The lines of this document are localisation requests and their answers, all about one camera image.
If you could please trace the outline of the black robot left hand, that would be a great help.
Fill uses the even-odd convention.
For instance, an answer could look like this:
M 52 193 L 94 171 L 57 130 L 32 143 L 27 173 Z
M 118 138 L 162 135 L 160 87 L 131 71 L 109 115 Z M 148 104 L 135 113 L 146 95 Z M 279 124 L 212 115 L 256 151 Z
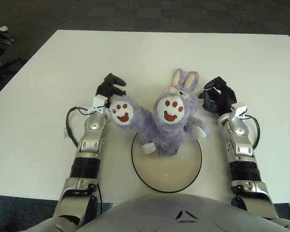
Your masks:
M 126 95 L 126 92 L 117 88 L 115 85 L 125 87 L 126 82 L 121 78 L 115 76 L 112 73 L 109 73 L 104 81 L 98 86 L 96 95 L 102 95 L 107 98 L 105 107 L 109 108 L 111 104 L 111 97 L 113 95 L 123 96 Z

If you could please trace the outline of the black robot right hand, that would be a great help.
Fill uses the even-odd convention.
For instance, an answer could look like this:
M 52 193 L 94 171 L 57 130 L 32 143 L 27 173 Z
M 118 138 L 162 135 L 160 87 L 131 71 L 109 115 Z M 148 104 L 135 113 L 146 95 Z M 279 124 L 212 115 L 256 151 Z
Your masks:
M 203 99 L 204 110 L 220 116 L 230 113 L 232 104 L 237 103 L 234 91 L 220 76 L 208 82 L 198 98 Z

